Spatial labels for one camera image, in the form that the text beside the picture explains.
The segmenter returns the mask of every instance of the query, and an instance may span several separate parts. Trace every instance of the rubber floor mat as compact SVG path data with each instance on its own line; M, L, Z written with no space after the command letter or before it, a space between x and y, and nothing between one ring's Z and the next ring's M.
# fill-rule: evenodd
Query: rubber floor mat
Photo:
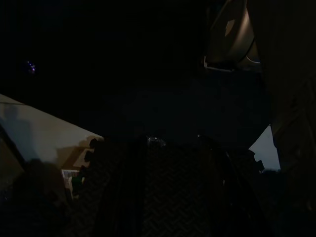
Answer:
M152 143L146 158L142 237L208 237L198 153Z

